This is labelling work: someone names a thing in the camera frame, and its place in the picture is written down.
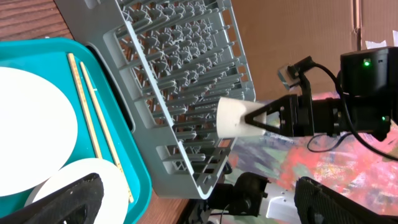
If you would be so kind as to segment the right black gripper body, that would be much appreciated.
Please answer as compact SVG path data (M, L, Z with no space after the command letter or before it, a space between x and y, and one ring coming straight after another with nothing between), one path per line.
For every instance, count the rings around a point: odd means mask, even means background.
M287 137L329 136L342 132L341 101L338 98L311 100L308 96L286 95L279 99L280 131Z

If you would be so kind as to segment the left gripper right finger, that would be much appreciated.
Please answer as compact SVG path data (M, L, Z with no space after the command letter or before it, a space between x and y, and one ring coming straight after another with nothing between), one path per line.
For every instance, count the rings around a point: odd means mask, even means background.
M296 181L294 202L303 224L397 224L309 177Z

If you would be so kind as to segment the white cup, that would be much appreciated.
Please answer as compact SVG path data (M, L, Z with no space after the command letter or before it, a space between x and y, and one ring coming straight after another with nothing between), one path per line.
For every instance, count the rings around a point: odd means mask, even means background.
M262 136L266 130L246 124L244 116L264 105L252 101L221 97L216 111L216 133L219 138Z

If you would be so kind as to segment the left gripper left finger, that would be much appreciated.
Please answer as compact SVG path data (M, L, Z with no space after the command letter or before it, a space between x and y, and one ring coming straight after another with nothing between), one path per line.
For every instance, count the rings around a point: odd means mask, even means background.
M90 173L1 218L1 224L94 223L104 197L99 174Z

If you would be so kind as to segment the white bowl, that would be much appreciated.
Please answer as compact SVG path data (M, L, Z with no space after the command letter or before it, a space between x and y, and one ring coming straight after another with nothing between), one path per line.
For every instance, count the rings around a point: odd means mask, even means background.
M101 207L94 223L123 223L129 205L128 184L121 171L112 162L104 159L80 159L62 167L51 178L33 189L25 202L25 206L46 197L90 173L99 175L104 188Z

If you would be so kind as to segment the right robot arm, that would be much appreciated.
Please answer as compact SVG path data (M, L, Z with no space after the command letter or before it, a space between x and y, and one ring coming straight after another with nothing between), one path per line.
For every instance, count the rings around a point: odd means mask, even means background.
M323 65L306 57L279 70L288 88L301 95L285 95L244 117L245 123L287 137L329 136L356 131L383 141L397 121L397 47L382 47L343 54L340 71L332 80L339 98L313 100L305 73Z

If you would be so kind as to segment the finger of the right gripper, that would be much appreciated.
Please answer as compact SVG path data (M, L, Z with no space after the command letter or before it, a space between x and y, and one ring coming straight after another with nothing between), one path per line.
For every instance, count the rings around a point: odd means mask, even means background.
M285 100L284 97L269 104L248 101L247 110L244 114L244 122L253 126L255 130L268 131L276 134L285 134ZM279 116L279 125L273 126L267 123L268 116Z

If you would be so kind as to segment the wooden chopstick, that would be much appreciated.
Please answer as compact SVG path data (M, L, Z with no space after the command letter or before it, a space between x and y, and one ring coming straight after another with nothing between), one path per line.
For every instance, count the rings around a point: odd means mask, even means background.
M93 145L95 156L98 159L102 159L103 156L102 156L102 153L101 153L101 149L100 149L100 145L99 145L99 142L98 142L98 138L96 136L95 127L94 127L94 124L93 124L93 121L92 121L92 118L91 118L90 109L88 107L88 103L87 103L87 100L86 100L86 96L85 96L85 92L84 92L84 89L83 89L83 85L82 85L82 82L81 82L81 79L80 79L80 74L79 74L78 67L77 67L77 64L76 64L75 56L72 53L67 53L67 58L68 58L69 66L70 66L71 71L72 71L73 80L74 80L74 83L75 83L75 86L76 86L76 90L77 90L77 93L78 93L79 101L80 101L80 104L81 104L81 107L82 107L82 110L83 110L83 115L85 117L85 122L86 122L86 125L88 127L88 132L89 132L89 135L90 135L91 143Z
M105 137L106 142L108 144L109 151L110 151L111 156L113 158L113 163L120 170L120 172L123 174L125 179L127 179L127 177L126 177L126 175L124 173L121 161L119 159L118 153L116 151L116 148L115 148L111 133L109 131L106 119L104 117L104 114L102 112L101 106L100 106L99 101L97 99L96 90L94 89L94 87L93 87L93 85L91 83L91 79L89 77L89 74L88 74L87 69L85 67L85 64L83 62L80 62L80 67L81 67L81 70L82 70L82 73L83 73L83 77L85 79L85 83L86 83L86 85L88 87L88 91L90 93L91 100L92 100L93 105L95 107L95 111L96 111L97 117L99 119L99 123L101 125L102 130L103 130L104 137Z

